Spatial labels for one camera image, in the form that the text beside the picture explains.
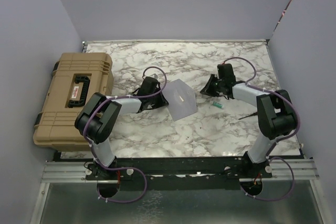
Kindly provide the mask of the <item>tan plastic tool case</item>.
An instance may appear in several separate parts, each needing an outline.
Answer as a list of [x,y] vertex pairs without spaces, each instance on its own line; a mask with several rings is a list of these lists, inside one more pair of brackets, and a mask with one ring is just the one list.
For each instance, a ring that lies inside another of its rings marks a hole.
[[33,141],[60,152],[89,150],[75,120],[91,96],[111,95],[112,59],[104,52],[63,53],[55,63],[42,111],[34,125]]

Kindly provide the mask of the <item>red handled screwdriver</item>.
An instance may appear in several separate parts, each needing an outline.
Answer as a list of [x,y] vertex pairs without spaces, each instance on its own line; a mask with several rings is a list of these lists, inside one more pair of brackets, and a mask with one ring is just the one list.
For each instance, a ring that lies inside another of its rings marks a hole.
[[257,116],[257,115],[258,115],[258,112],[254,112],[254,113],[252,113],[250,115],[247,115],[247,116],[244,116],[242,118],[239,118],[239,120],[242,120],[242,119],[245,119],[245,118],[249,118],[249,117],[252,117],[252,116]]

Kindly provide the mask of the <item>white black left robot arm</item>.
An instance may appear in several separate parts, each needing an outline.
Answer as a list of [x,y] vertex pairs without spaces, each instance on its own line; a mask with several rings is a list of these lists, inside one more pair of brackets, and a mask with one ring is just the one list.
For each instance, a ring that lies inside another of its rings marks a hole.
[[108,97],[96,92],[83,107],[75,120],[75,128],[85,137],[99,163],[98,173],[104,179],[115,175],[113,153],[109,136],[120,115],[137,114],[146,110],[158,109],[168,105],[163,96],[160,83],[154,77],[145,77],[141,86],[124,97]]

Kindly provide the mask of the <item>green white glue stick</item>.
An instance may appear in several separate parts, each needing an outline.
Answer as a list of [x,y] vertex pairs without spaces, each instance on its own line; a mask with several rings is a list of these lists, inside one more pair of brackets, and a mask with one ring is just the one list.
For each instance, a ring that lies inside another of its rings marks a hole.
[[216,101],[212,102],[212,106],[215,106],[215,107],[217,107],[219,109],[223,109],[224,108],[224,106],[221,103],[218,103]]

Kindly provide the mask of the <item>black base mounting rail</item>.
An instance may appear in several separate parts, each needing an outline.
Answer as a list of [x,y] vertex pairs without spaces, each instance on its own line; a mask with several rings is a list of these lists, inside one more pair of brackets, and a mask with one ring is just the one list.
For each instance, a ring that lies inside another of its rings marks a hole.
[[239,190],[241,181],[271,178],[268,162],[247,165],[238,157],[118,158],[110,171],[91,163],[86,181],[125,191],[147,190]]

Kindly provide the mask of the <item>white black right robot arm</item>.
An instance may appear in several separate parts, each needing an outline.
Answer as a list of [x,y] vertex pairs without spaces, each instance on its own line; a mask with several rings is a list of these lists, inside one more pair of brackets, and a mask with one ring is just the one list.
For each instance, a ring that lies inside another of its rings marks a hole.
[[241,164],[241,171],[246,177],[258,174],[259,164],[266,161],[273,147],[299,128],[298,113],[286,90],[271,91],[237,81],[229,63],[217,66],[217,75],[210,76],[201,94],[240,100],[256,107],[259,135],[244,154],[246,161]]

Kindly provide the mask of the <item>grey paper envelope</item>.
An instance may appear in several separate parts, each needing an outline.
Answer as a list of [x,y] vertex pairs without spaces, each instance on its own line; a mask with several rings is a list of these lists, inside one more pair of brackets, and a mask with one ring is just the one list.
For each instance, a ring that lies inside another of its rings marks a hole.
[[167,108],[173,121],[197,112],[196,93],[181,79],[169,82],[162,93],[169,103]]

